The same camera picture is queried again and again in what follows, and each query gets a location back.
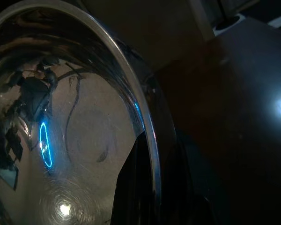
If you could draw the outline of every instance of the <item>stainless steel bowl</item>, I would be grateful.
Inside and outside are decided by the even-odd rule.
[[[0,14],[0,154],[9,154],[0,155],[0,224],[108,224],[118,173],[142,132],[158,217],[176,136],[142,58],[62,1]]]

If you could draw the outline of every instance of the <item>shiny metal surface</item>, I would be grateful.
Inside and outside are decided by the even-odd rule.
[[[13,129],[22,153],[11,146],[21,158],[14,189],[0,169],[0,224],[109,224],[118,173],[143,131],[159,216],[176,142],[163,94],[138,54],[80,9],[29,0],[0,14],[0,141]]]

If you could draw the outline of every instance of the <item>wooden table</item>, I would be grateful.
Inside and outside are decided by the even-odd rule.
[[[156,75],[176,127],[220,177],[233,224],[281,224],[281,31],[246,19]]]

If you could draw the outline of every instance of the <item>dark wooden surface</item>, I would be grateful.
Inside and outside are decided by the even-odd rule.
[[[281,224],[281,31],[247,19],[156,75],[176,128],[220,177],[232,223]]]

